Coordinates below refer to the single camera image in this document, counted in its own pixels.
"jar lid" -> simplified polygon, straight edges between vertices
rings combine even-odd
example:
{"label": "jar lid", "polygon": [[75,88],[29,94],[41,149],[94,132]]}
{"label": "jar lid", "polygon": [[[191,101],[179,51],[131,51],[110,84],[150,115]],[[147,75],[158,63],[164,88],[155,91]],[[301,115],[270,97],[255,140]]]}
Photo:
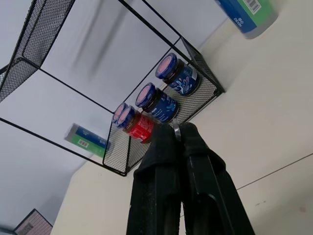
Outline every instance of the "jar lid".
{"label": "jar lid", "polygon": [[119,116],[117,121],[118,127],[125,128],[128,125],[128,122],[135,117],[135,108],[133,106],[128,106],[122,114]]}
{"label": "jar lid", "polygon": [[154,93],[156,91],[156,87],[153,83],[149,82],[138,94],[135,105],[139,108],[142,108],[146,104],[148,104]]}
{"label": "jar lid", "polygon": [[114,112],[114,114],[113,114],[113,117],[112,117],[112,122],[113,123],[116,123],[117,122],[117,120],[118,120],[118,118],[119,118],[119,116],[122,114],[122,112],[124,111],[124,109],[126,109],[127,108],[127,104],[126,103],[121,103],[119,106],[118,106],[118,108],[116,109],[116,111]]}
{"label": "jar lid", "polygon": [[177,63],[177,56],[174,53],[169,53],[162,61],[159,63],[156,69],[156,77],[159,79],[166,79],[171,71],[175,68]]}

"jar label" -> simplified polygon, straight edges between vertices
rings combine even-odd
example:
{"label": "jar label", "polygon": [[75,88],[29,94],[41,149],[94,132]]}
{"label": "jar label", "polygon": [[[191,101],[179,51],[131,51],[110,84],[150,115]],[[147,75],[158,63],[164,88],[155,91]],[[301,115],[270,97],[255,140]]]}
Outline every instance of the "jar label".
{"label": "jar label", "polygon": [[197,71],[185,64],[185,67],[169,86],[178,93],[184,95],[195,88],[196,81]]}
{"label": "jar label", "polygon": [[145,142],[150,137],[153,127],[154,123],[148,117],[141,116],[128,134],[134,139]]}
{"label": "jar label", "polygon": [[149,112],[149,114],[158,119],[160,122],[168,121],[176,110],[177,102],[165,93],[163,93],[160,100],[156,102],[157,104],[155,108]]}

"red jar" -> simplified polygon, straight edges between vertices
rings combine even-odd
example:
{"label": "red jar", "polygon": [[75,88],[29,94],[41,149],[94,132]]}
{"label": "red jar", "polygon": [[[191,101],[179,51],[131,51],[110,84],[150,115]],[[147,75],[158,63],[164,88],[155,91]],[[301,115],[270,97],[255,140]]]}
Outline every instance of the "red jar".
{"label": "red jar", "polygon": [[132,138],[142,143],[150,142],[151,133],[155,122],[140,112],[133,106],[128,106],[120,115],[117,121],[118,127],[123,128]]}

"blue jar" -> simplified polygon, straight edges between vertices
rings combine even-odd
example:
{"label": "blue jar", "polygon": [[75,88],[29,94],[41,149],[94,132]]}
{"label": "blue jar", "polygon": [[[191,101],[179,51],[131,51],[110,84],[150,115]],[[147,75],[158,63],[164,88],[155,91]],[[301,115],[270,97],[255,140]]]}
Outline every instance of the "blue jar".
{"label": "blue jar", "polygon": [[121,116],[122,112],[123,112],[127,107],[128,107],[128,105],[127,105],[126,103],[124,103],[124,102],[121,103],[121,104],[117,107],[117,109],[116,109],[116,111],[114,112],[113,117],[112,117],[112,122],[113,122],[113,123],[117,123],[117,120],[118,120],[119,116]]}
{"label": "blue jar", "polygon": [[174,53],[168,54],[156,69],[156,77],[181,95],[191,95],[199,86],[197,71],[178,59]]}
{"label": "blue jar", "polygon": [[135,104],[160,122],[170,122],[179,109],[174,99],[151,82],[140,91]]}

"metal wire frame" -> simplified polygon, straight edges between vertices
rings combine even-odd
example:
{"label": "metal wire frame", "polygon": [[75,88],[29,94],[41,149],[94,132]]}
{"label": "metal wire frame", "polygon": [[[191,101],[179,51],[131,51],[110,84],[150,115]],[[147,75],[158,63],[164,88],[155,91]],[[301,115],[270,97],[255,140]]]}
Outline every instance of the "metal wire frame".
{"label": "metal wire frame", "polygon": [[[97,104],[99,107],[101,107],[101,108],[105,109],[106,111],[110,112],[111,114],[113,114],[113,112],[112,112],[110,109],[108,109],[108,108],[102,106],[101,104],[99,104],[98,102],[92,100],[91,98],[89,98],[88,96],[84,95],[84,94],[81,93],[80,91],[74,89],[73,87],[71,87],[71,86],[69,86],[68,84],[64,83],[64,82],[61,81],[60,79],[56,78],[55,76],[53,76],[53,75],[51,75],[50,73],[48,73],[48,72],[44,71],[43,69],[41,69],[41,65],[43,64],[44,60],[46,59],[47,54],[48,54],[49,51],[51,50],[52,45],[53,45],[54,41],[56,40],[56,37],[58,36],[58,34],[59,34],[59,32],[60,32],[60,30],[61,30],[61,28],[62,28],[62,26],[63,26],[63,24],[64,24],[64,22],[65,22],[65,20],[66,20],[66,18],[67,18],[67,16],[68,16],[68,14],[69,14],[69,12],[70,12],[70,10],[71,10],[71,8],[72,8],[74,2],[75,2],[75,0],[70,0],[70,4],[67,6],[67,9],[66,9],[66,15],[65,15],[65,17],[64,17],[64,19],[63,19],[63,21],[62,21],[62,23],[58,26],[58,30],[57,30],[57,32],[56,32],[56,34],[55,34],[55,37],[54,37],[52,43],[50,44],[50,47],[48,48],[46,54],[45,54],[44,57],[41,59],[39,65],[38,65],[37,63],[34,63],[33,61],[29,60],[28,58],[26,58],[26,57],[24,56],[25,48],[24,48],[23,51],[22,51],[22,56],[20,56],[19,58],[16,58],[17,53],[18,53],[18,51],[19,51],[19,49],[20,49],[20,45],[21,45],[21,42],[22,42],[22,38],[23,38],[24,33],[25,33],[25,31],[26,31],[27,25],[28,25],[28,23],[29,23],[29,21],[30,21],[30,19],[31,19],[31,17],[32,17],[32,13],[33,13],[33,11],[34,11],[34,7],[35,7],[37,1],[38,1],[38,0],[33,0],[32,4],[31,4],[30,10],[29,10],[29,12],[28,12],[28,14],[27,14],[27,17],[26,17],[24,26],[23,26],[23,28],[22,28],[21,34],[20,34],[20,36],[19,36],[19,39],[18,39],[17,45],[16,45],[16,47],[15,47],[14,53],[13,53],[12,58],[11,58],[11,60],[10,60],[10,63],[9,63],[7,66],[5,66],[3,69],[0,70],[0,74],[4,74],[4,73],[5,73],[4,78],[2,79],[2,82],[1,82],[1,80],[0,80],[0,82],[1,82],[1,85],[0,85],[0,93],[1,93],[1,91],[2,91],[2,89],[3,89],[3,87],[4,87],[4,85],[5,85],[6,79],[7,79],[7,77],[8,77],[8,74],[9,74],[10,70],[12,69],[12,67],[13,67],[14,65],[16,65],[17,63],[19,63],[20,61],[23,61],[23,62],[28,63],[28,64],[31,65],[32,67],[34,67],[34,68],[35,68],[35,71],[40,70],[40,71],[46,73],[46,74],[49,75],[51,78],[53,78],[53,79],[55,79],[56,81],[62,83],[63,85],[67,86],[68,88],[70,88],[70,89],[73,90],[74,92],[78,93],[79,95],[83,96],[84,98],[88,99],[89,101],[91,101],[91,102]],[[43,10],[45,4],[47,3],[47,1],[50,1],[50,0],[44,0],[44,4],[43,4],[43,6],[42,6],[40,12],[42,12],[42,10]],[[138,14],[138,13],[137,13],[129,4],[127,4],[124,0],[118,0],[118,1],[119,1],[122,5],[124,5],[124,7],[126,7],[126,8],[127,8],[134,16],[136,16],[141,22],[143,22],[147,27],[149,27],[149,29],[152,30],[160,39],[162,39],[162,40],[170,47],[170,49],[173,49],[173,50],[174,50],[177,54],[179,54],[185,61],[187,61],[190,65],[192,65],[199,73],[201,73],[205,78],[207,78],[214,86],[216,86],[216,88],[217,88],[217,90],[218,90],[218,92],[216,93],[216,97],[219,96],[221,93],[225,92],[225,90],[223,89],[223,87],[221,86],[221,84],[218,82],[218,80],[217,80],[214,76],[213,76],[213,79],[212,79],[211,77],[209,77],[209,76],[207,75],[207,73],[206,73],[205,71],[203,71],[202,68],[196,63],[196,61],[193,59],[193,56],[191,56],[192,59],[189,59],[184,53],[182,53],[182,52],[176,47],[176,42],[177,42],[179,39],[182,39],[182,41],[184,42],[184,44],[185,44],[185,46],[186,46],[187,51],[188,51],[189,54],[191,53],[191,51],[188,50],[188,47],[192,48],[194,51],[196,51],[196,52],[200,55],[200,53],[199,53],[187,40],[185,40],[185,39],[184,39],[184,38],[183,38],[183,37],[182,37],[182,36],[181,36],[181,35],[180,35],[180,34],[179,34],[179,33],[161,16],[161,15],[160,15],[160,14],[158,14],[145,0],[142,0],[142,1],[143,1],[154,13],[156,13],[156,14],[157,14],[174,32],[176,32],[177,35],[179,36],[179,39],[178,39],[174,44],[171,43],[166,37],[164,37],[158,30],[156,30],[148,21],[146,21],[140,14]],[[29,43],[29,39],[30,39],[30,37],[32,36],[32,34],[33,34],[33,30],[32,30],[32,32],[31,32],[31,34],[29,35],[29,38],[28,38],[28,40],[27,40],[27,44]],[[147,77],[147,76],[145,76],[145,77],[141,80],[141,82],[133,89],[133,91],[125,98],[125,100],[127,100],[127,98],[130,97],[131,94],[133,94],[133,92],[136,90],[136,88],[138,88],[138,86],[144,81],[144,79],[145,79],[146,77]],[[197,113],[199,110],[201,110],[206,104],[203,104],[202,107],[199,107],[195,113]],[[6,123],[6,124],[8,124],[8,125],[11,125],[11,126],[13,126],[13,127],[15,127],[15,128],[18,128],[18,129],[20,129],[20,130],[22,130],[22,131],[24,131],[24,132],[27,132],[27,133],[29,133],[29,134],[35,136],[35,137],[38,137],[38,138],[40,138],[40,139],[42,139],[42,140],[44,140],[44,141],[46,141],[46,142],[48,142],[48,143],[50,143],[50,144],[53,144],[53,145],[55,145],[55,146],[57,146],[57,147],[59,147],[59,148],[61,148],[61,149],[63,149],[63,150],[66,150],[66,151],[68,151],[68,152],[70,152],[70,153],[72,153],[72,154],[74,154],[74,155],[76,155],[76,156],[78,156],[78,157],[80,157],[80,158],[82,158],[82,159],[85,159],[85,160],[87,160],[87,161],[89,161],[89,162],[92,162],[92,163],[94,163],[94,164],[96,164],[96,165],[98,165],[98,166],[101,166],[101,167],[103,167],[103,168],[105,168],[105,169],[108,169],[108,170],[110,170],[110,171],[112,171],[112,172],[114,172],[114,173],[117,173],[117,174],[121,175],[121,176],[126,176],[127,173],[129,172],[129,170],[131,170],[131,168],[126,168],[126,169],[125,169],[125,172],[121,172],[121,171],[119,171],[119,170],[116,170],[116,169],[114,169],[114,168],[112,168],[112,167],[109,167],[109,166],[105,165],[105,164],[104,164],[105,156],[104,156],[104,158],[103,158],[103,164],[99,164],[98,162],[96,162],[96,161],[94,161],[94,160],[92,160],[92,159],[89,159],[89,158],[87,158],[87,157],[85,157],[85,156],[83,156],[83,155],[81,155],[81,154],[79,154],[79,153],[76,153],[75,151],[72,151],[72,150],[70,150],[70,149],[68,149],[68,148],[66,148],[66,147],[64,147],[64,146],[62,146],[62,145],[60,145],[60,144],[58,144],[58,143],[56,143],[56,142],[54,142],[54,141],[51,141],[51,140],[49,140],[49,139],[47,139],[47,138],[45,138],[45,137],[43,137],[43,136],[40,136],[40,135],[38,135],[38,134],[36,134],[36,133],[30,131],[30,130],[27,130],[27,129],[21,127],[21,126],[18,126],[18,125],[14,124],[14,123],[12,123],[12,122],[10,122],[10,121],[8,121],[8,120],[5,120],[5,119],[3,119],[3,118],[0,118],[0,121]],[[131,142],[131,139],[129,139],[128,155],[127,155],[127,164],[128,164],[128,161],[129,161],[130,142]]]}

